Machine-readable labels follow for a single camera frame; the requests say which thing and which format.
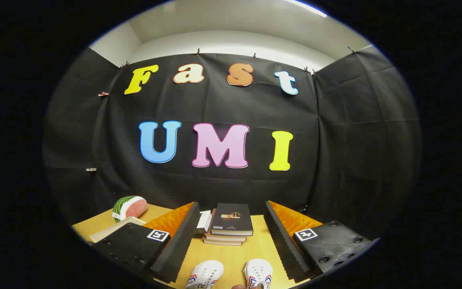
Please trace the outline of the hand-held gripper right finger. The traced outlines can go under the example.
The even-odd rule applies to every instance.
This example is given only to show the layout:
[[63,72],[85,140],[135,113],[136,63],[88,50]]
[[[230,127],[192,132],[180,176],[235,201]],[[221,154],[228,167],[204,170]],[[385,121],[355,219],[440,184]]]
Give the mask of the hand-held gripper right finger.
[[321,279],[361,258],[371,240],[340,221],[321,223],[273,201],[266,201],[264,219],[289,279]]

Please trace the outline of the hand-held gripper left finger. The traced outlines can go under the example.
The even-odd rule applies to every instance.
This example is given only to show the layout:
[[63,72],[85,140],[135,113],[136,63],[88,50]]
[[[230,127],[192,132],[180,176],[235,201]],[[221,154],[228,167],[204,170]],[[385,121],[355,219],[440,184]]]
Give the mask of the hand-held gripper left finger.
[[145,225],[125,224],[92,248],[137,276],[174,282],[194,236],[199,212],[198,202],[191,202]]

